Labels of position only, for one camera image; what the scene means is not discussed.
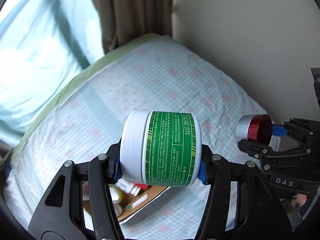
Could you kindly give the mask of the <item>person's right hand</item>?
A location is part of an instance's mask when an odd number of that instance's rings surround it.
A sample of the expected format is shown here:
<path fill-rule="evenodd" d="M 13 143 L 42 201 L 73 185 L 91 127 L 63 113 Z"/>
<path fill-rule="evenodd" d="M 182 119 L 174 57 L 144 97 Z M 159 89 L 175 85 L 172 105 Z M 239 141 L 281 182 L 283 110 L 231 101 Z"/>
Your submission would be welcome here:
<path fill-rule="evenodd" d="M 300 209 L 307 209 L 310 206 L 312 199 L 310 196 L 305 194 L 297 194 L 297 203 L 299 204 Z"/>

